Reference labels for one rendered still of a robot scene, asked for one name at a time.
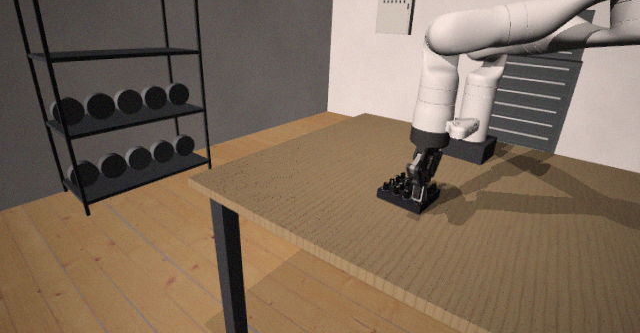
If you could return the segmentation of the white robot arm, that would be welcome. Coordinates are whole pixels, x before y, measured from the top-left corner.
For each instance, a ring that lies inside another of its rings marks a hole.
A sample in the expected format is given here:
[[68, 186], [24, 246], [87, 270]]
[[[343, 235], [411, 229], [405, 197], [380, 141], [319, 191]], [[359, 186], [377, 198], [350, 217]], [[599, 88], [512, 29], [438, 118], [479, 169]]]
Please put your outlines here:
[[[434, 18], [425, 32], [412, 126], [484, 142], [508, 55], [640, 45], [640, 0], [610, 0], [610, 28], [577, 16], [603, 1], [527, 0]], [[490, 62], [468, 73], [460, 115], [454, 120], [460, 54]]]

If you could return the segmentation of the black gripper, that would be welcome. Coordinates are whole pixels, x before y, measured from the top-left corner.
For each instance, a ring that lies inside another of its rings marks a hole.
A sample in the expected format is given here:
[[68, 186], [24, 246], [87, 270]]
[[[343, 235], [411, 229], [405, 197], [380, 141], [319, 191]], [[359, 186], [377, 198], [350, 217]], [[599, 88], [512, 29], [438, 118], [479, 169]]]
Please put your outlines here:
[[416, 150], [413, 154], [414, 161], [412, 164], [408, 163], [406, 165], [406, 171], [409, 183], [414, 184], [412, 199], [421, 202], [426, 197], [428, 183], [431, 181], [431, 177], [435, 176], [435, 172], [443, 155], [443, 152], [439, 151], [439, 149], [449, 145], [450, 135], [448, 132], [433, 133], [422, 131], [412, 126], [410, 140], [416, 145]]

